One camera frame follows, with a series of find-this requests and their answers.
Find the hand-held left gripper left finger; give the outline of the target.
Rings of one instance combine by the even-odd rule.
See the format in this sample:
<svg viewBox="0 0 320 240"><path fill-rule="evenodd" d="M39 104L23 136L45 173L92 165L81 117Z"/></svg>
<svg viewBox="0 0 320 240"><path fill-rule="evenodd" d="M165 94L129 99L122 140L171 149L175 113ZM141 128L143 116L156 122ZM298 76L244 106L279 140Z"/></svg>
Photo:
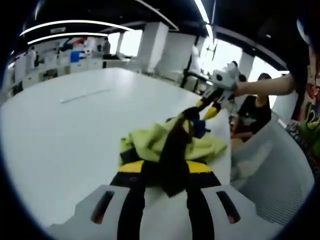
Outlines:
<svg viewBox="0 0 320 240"><path fill-rule="evenodd" d="M110 184L87 195L72 217L50 225L47 233L55 240L138 240L145 208L144 163L121 166Z"/></svg>

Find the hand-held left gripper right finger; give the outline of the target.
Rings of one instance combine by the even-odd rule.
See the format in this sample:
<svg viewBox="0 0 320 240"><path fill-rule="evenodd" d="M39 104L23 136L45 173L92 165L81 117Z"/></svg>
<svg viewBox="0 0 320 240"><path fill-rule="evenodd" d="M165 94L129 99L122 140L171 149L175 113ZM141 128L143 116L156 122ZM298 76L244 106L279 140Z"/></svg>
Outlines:
<svg viewBox="0 0 320 240"><path fill-rule="evenodd" d="M222 185L204 163L187 161L186 205L194 240L271 240L281 230L258 216L255 204Z"/></svg>

